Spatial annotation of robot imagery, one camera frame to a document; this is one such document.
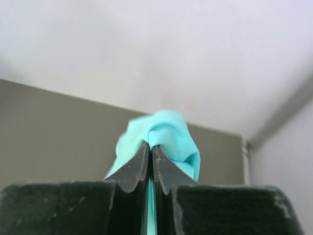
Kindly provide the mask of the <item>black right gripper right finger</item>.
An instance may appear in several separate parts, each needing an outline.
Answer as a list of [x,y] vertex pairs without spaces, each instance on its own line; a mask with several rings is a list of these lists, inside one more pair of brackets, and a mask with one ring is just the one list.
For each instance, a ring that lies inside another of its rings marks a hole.
[[183,210],[177,200],[178,188],[200,184],[169,159],[162,145],[153,147],[152,162],[156,232],[158,235],[184,235]]

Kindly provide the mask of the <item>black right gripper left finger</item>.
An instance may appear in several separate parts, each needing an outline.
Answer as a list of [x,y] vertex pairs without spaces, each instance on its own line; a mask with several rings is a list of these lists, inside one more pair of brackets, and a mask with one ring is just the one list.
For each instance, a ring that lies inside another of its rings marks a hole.
[[107,234],[146,234],[150,147],[143,141],[135,155],[106,180],[114,183]]

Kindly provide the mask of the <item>teal t-shirt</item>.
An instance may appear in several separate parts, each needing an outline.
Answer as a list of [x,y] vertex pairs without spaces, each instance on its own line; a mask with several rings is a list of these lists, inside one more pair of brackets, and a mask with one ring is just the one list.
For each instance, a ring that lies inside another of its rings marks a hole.
[[[115,191],[114,183],[106,179],[135,155],[143,141],[150,147],[145,235],[157,235],[152,162],[153,147],[162,145],[169,159],[189,177],[198,182],[201,162],[200,153],[189,134],[187,124],[181,113],[165,110],[130,120],[126,131],[118,139],[115,148],[116,159],[105,178],[106,184],[109,185],[108,205],[105,212],[106,222],[104,225],[106,234]],[[178,188],[177,200],[183,210],[182,222],[185,235],[205,235],[210,231],[209,216],[206,212],[209,204],[205,202],[209,190],[208,186],[201,184],[194,187]]]

